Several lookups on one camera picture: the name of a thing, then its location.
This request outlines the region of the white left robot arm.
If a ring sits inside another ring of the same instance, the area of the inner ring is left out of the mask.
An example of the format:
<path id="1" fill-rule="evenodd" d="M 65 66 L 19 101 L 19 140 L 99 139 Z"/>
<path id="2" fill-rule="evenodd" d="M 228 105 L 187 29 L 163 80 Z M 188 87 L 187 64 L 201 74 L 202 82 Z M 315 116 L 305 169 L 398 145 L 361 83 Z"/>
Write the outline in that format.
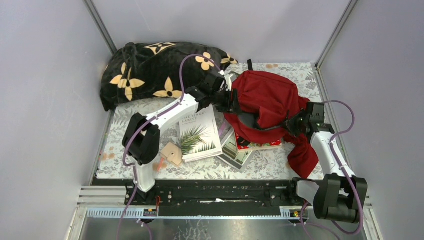
<path id="1" fill-rule="evenodd" d="M 152 161 L 160 149 L 161 133 L 186 116 L 210 105 L 222 113 L 241 113 L 237 90 L 232 87 L 238 74 L 209 73 L 198 85 L 183 90 L 182 95 L 164 108 L 148 115 L 134 114 L 126 128 L 122 145 L 123 163 L 133 168 L 136 199 L 144 206 L 155 200 Z"/>

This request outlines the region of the white palm leaf book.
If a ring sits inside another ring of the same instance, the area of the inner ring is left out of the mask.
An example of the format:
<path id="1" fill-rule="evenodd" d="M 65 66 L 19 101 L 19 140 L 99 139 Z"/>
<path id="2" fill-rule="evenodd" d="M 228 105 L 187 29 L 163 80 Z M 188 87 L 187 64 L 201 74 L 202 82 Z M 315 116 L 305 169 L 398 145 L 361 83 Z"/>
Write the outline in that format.
<path id="1" fill-rule="evenodd" d="M 212 105 L 181 119 L 179 133 L 184 163 L 216 157 L 223 153 Z"/>

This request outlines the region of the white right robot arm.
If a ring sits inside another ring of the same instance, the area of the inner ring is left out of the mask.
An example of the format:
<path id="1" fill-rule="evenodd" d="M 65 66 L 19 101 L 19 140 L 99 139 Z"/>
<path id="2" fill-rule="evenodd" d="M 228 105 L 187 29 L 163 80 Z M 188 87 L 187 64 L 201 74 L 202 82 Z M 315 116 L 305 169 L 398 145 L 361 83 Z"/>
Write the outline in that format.
<path id="1" fill-rule="evenodd" d="M 299 206 L 311 203 L 318 219 L 359 224 L 364 220 L 363 207 L 368 183 L 348 166 L 331 124 L 325 123 L 325 104 L 308 102 L 289 123 L 296 134 L 304 134 L 317 155 L 324 177 L 321 181 L 296 180 L 296 187 L 287 191 L 287 201 Z"/>

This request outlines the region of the grey interior photo book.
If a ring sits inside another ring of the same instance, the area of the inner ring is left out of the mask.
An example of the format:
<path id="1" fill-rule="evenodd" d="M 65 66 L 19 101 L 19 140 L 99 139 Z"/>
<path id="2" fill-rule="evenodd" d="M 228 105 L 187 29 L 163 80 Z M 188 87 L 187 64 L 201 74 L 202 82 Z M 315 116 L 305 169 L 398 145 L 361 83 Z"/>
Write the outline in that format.
<path id="1" fill-rule="evenodd" d="M 217 158 L 239 172 L 243 172 L 253 158 L 255 151 L 240 151 L 234 130 L 230 130 L 221 141 L 222 154 Z"/>

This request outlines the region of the red student backpack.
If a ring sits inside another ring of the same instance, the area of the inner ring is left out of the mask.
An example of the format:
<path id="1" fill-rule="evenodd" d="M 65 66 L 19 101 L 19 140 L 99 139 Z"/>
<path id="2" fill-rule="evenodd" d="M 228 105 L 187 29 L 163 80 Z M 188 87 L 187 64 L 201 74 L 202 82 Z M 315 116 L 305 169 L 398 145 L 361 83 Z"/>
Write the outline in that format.
<path id="1" fill-rule="evenodd" d="M 238 102 L 244 113 L 255 115 L 259 129 L 249 127 L 233 113 L 224 118 L 245 140 L 265 144 L 284 139 L 296 146 L 309 147 L 303 134 L 293 137 L 281 127 L 286 117 L 305 109 L 310 99 L 299 95 L 297 85 L 286 77 L 266 71 L 244 71 L 232 84 L 238 91 Z"/>

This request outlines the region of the red treehouse book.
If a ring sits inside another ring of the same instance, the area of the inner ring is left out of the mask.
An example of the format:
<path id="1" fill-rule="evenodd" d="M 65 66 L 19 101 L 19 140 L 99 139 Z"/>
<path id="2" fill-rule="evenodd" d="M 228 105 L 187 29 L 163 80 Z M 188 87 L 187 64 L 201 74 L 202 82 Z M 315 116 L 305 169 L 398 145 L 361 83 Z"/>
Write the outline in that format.
<path id="1" fill-rule="evenodd" d="M 270 150 L 274 148 L 281 147 L 283 145 L 281 140 L 269 142 L 269 143 L 255 143 L 250 142 L 243 137 L 241 137 L 238 133 L 234 133 L 236 147 L 239 153 L 241 152 L 249 152 L 249 151 L 258 151 L 258 150 Z"/>

